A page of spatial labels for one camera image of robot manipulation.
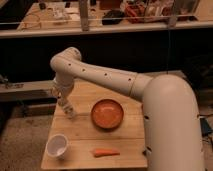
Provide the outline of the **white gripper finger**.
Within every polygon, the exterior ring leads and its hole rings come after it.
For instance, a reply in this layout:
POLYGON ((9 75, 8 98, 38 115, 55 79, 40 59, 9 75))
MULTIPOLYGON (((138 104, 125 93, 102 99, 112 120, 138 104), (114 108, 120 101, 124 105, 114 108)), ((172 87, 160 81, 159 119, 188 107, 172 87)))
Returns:
POLYGON ((73 106, 69 103, 66 103, 63 107, 62 110, 64 111, 64 113, 70 118, 74 118, 76 116, 76 112, 73 108, 73 106))

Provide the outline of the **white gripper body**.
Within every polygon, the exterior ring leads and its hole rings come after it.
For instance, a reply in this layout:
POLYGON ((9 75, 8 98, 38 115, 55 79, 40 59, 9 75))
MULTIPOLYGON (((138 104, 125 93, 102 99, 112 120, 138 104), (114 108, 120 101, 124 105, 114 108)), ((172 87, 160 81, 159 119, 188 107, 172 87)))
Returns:
POLYGON ((66 106, 69 104, 68 96, 74 88, 74 83, 63 85, 59 83, 56 79, 53 80, 53 87, 51 90, 52 95, 58 99, 58 104, 60 106, 66 106))

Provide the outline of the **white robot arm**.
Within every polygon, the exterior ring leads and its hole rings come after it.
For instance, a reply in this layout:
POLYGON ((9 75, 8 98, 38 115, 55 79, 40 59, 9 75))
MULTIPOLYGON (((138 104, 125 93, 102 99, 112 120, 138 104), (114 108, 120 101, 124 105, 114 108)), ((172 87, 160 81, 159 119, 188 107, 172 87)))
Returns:
POLYGON ((75 47, 52 57, 50 66, 63 99, 81 78, 142 104, 148 171, 205 171, 198 104, 184 79, 87 64, 75 47))

